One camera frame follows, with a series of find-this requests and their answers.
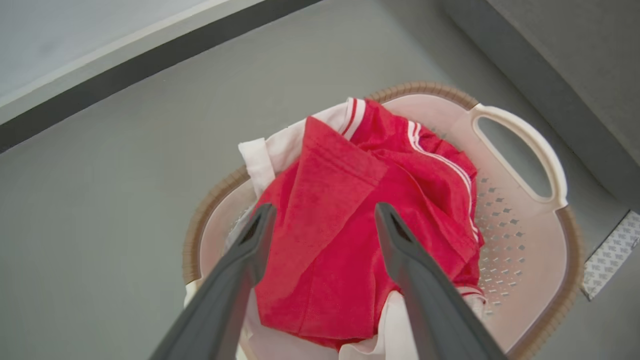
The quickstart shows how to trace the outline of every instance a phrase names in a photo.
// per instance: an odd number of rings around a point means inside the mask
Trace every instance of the red clothing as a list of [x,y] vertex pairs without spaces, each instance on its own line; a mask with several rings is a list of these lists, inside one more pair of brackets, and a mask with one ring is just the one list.
[[373,101],[356,126],[340,134],[309,117],[300,158],[258,202],[278,209],[256,287],[262,324],[336,349],[373,337],[399,290],[378,242],[378,202],[395,207],[456,284],[477,285],[483,244],[471,217],[476,170],[463,153]]

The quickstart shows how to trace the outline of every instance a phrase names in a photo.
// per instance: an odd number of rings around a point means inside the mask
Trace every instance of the basket handle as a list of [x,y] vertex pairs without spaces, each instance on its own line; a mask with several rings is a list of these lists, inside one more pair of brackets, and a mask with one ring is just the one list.
[[[536,201],[552,206],[553,210],[563,208],[567,205],[566,194],[567,185],[566,177],[560,160],[556,152],[551,148],[547,140],[535,130],[529,123],[522,120],[516,115],[493,106],[483,106],[478,104],[471,111],[472,126],[476,134],[482,139],[487,148],[496,156],[502,165],[511,173],[511,175],[520,183],[522,188]],[[518,135],[536,154],[538,160],[542,164],[551,184],[551,196],[542,197],[538,195],[531,187],[520,177],[518,172],[504,159],[502,154],[491,144],[491,141],[484,135],[479,127],[479,119],[481,117],[489,118],[498,124],[508,128]]]

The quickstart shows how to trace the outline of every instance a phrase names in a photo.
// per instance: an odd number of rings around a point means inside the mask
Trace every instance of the gray floor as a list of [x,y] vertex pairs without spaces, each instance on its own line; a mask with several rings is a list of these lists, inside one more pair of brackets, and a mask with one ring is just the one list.
[[[181,309],[183,236],[236,144],[405,81],[505,108],[563,162],[588,249],[627,211],[434,0],[325,0],[152,76],[0,155],[3,359],[143,359]],[[487,127],[535,188],[521,144]],[[633,255],[538,359],[640,351]]]

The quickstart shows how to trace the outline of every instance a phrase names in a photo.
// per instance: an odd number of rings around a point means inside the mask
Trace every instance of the brown rim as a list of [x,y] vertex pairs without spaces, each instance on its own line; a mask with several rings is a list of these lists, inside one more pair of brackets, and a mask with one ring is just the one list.
[[[367,96],[367,98],[384,103],[410,94],[437,95],[455,102],[466,110],[471,110],[471,108],[478,104],[477,100],[458,89],[439,83],[427,83],[424,81],[393,86],[375,92]],[[200,257],[198,252],[200,250],[202,232],[211,213],[228,194],[247,180],[249,180],[249,175],[245,167],[241,167],[231,173],[207,194],[191,218],[182,251],[182,276],[185,284],[197,280],[202,276],[200,274]],[[583,246],[575,217],[569,206],[556,211],[556,215],[564,230],[567,243],[567,271],[563,283],[560,285],[560,290],[553,300],[547,308],[545,308],[533,326],[529,328],[518,343],[509,351],[508,356],[512,359],[529,360],[538,352],[573,307],[579,286],[582,284],[582,276],[584,273],[582,264]]]

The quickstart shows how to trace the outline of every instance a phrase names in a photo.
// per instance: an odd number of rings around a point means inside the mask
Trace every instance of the laundry basket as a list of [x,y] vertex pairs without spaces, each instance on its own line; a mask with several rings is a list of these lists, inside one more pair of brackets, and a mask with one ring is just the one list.
[[[582,242],[555,152],[522,119],[483,106],[448,86],[406,83],[369,98],[430,128],[465,151],[476,165],[476,224],[486,242],[479,284],[488,299],[483,323],[510,358],[531,358],[573,306],[582,282]],[[489,142],[478,126],[481,117],[502,124],[531,147],[547,172],[549,198],[537,195]],[[244,168],[230,174],[202,201],[184,243],[188,297],[213,269],[227,234],[255,201]],[[251,353],[244,336],[240,344]]]

